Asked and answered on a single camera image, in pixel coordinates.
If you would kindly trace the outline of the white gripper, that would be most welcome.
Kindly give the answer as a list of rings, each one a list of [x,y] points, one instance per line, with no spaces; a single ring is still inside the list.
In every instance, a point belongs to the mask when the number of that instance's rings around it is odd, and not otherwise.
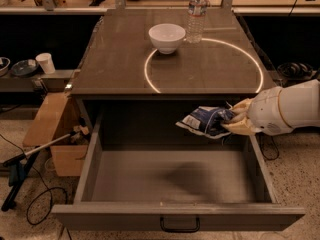
[[[253,100],[247,98],[238,102],[231,108],[234,113],[231,121],[236,123],[223,124],[223,127],[233,134],[246,136],[260,131],[269,136],[291,133],[293,128],[285,122],[280,112],[282,90],[282,87],[274,87],[261,91]],[[251,121],[242,120],[246,116]]]

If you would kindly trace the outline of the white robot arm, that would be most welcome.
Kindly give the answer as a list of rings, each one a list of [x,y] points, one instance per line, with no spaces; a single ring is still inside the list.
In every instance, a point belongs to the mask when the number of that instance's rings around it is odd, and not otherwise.
[[[222,126],[231,133],[269,136],[296,128],[320,126],[320,82],[316,79],[290,87],[274,87],[245,99],[231,109],[236,116]]]

